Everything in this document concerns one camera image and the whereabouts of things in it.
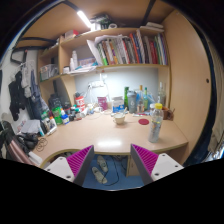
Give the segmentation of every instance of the mug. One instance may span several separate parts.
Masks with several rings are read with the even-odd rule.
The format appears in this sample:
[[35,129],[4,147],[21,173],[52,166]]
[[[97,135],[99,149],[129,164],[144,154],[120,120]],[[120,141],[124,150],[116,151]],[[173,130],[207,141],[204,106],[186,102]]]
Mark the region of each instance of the mug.
[[125,115],[121,114],[121,113],[116,113],[114,115],[113,121],[117,124],[123,124],[124,123],[124,119],[125,119]]

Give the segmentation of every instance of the shelf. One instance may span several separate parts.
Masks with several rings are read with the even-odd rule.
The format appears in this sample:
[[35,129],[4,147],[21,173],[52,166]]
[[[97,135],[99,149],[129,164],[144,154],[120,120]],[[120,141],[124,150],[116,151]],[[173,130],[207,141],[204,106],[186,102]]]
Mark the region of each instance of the shelf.
[[[91,73],[91,72],[94,72],[94,71],[97,71],[97,70],[102,70],[102,69],[115,69],[115,68],[128,68],[128,67],[140,67],[140,68],[169,68],[168,65],[158,65],[158,64],[121,64],[121,65],[107,65],[107,66],[99,66],[96,68],[96,70],[93,70],[93,71],[90,71],[90,72],[82,72],[82,73],[71,73],[71,74],[75,74],[75,75],[72,75],[72,76],[76,76],[76,75],[81,75],[81,74],[86,74],[86,73]],[[67,76],[67,75],[70,75],[70,74],[61,74],[61,75],[57,75],[57,76],[54,76],[50,79],[47,79],[47,80],[44,80],[42,82],[47,82],[47,81],[52,81],[52,80],[55,80],[55,79],[58,79],[62,76]]]
[[55,56],[58,55],[58,45],[56,45],[55,47],[49,49],[48,51],[44,52],[40,58],[44,59],[44,58],[53,58]]
[[158,65],[158,64],[119,64],[119,65],[106,65],[97,67],[97,69],[105,69],[105,68],[128,68],[128,67],[141,67],[141,68],[169,68],[168,65]]
[[156,36],[158,31],[155,30],[149,30],[149,29],[143,29],[143,28],[114,28],[114,29],[105,29],[105,30],[97,30],[97,31],[90,31],[83,33],[77,37],[74,37],[73,39],[66,40],[61,43],[61,46],[64,48],[77,48],[79,46],[83,46],[87,44],[87,40],[95,40],[98,36],[103,35],[113,35],[117,36],[119,34],[122,34],[124,36],[129,36],[130,33],[136,32],[137,29],[140,29],[142,36],[148,36],[153,38]]

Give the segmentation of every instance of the water bottle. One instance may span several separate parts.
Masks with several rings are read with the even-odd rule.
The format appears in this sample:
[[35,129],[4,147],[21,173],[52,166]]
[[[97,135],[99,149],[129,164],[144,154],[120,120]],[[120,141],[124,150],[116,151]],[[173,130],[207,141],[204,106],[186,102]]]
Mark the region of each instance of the water bottle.
[[159,132],[161,128],[161,124],[163,121],[163,111],[162,111],[162,104],[156,103],[155,109],[151,116],[151,122],[149,125],[149,137],[148,140],[152,143],[158,141]]

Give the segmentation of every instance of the bookshelf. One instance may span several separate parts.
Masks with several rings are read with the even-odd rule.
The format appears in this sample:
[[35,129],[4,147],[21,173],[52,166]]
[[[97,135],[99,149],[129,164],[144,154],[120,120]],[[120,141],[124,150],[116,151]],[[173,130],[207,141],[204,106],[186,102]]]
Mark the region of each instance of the bookshelf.
[[[142,36],[148,36],[149,39],[152,39],[159,33],[155,30],[149,30],[144,28],[115,28],[115,29],[105,29],[105,30],[98,30],[98,31],[90,31],[78,35],[72,39],[64,40],[62,36],[59,38],[59,45],[49,49],[48,51],[40,51],[38,56],[38,72],[40,72],[40,68],[44,65],[50,64],[51,58],[58,56],[58,65],[59,65],[59,75],[52,77],[48,80],[39,82],[41,93],[43,94],[43,99],[45,102],[48,102],[50,94],[54,93],[53,88],[53,81],[57,79],[61,79],[64,88],[66,89],[71,104],[74,103],[73,94],[75,93],[75,80],[74,77],[77,75],[82,75],[86,73],[76,73],[75,75],[71,76],[70,74],[63,74],[63,68],[69,65],[70,58],[72,55],[72,51],[80,46],[87,45],[87,40],[95,40],[98,36],[103,35],[114,35],[117,36],[122,34],[123,36],[129,36],[130,33],[136,32],[137,29],[140,29]],[[160,65],[160,64],[117,64],[117,65],[107,65],[107,66],[99,66],[96,68],[96,71],[100,70],[113,70],[113,69],[125,69],[130,67],[138,67],[140,70],[141,68],[157,68],[158,69],[158,80],[166,82],[166,92],[167,92],[167,103],[166,106],[169,107],[170,101],[170,61],[169,55],[168,56],[168,65]]]

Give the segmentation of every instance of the wooden desk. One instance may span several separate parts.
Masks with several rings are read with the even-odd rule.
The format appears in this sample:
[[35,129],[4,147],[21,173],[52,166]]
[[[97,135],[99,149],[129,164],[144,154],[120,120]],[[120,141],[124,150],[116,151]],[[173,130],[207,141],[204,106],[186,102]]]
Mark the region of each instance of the wooden desk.
[[60,125],[56,132],[46,136],[48,144],[44,150],[35,154],[43,159],[45,164],[53,156],[63,152],[81,150],[94,145],[95,154],[101,155],[130,155],[130,144],[136,144],[159,153],[178,148],[188,143],[183,133],[173,121],[164,120],[157,143],[148,141],[149,124],[140,125],[138,120],[148,119],[149,116],[133,117],[127,114],[125,123],[117,125],[110,115],[88,115],[80,121],[72,121]]

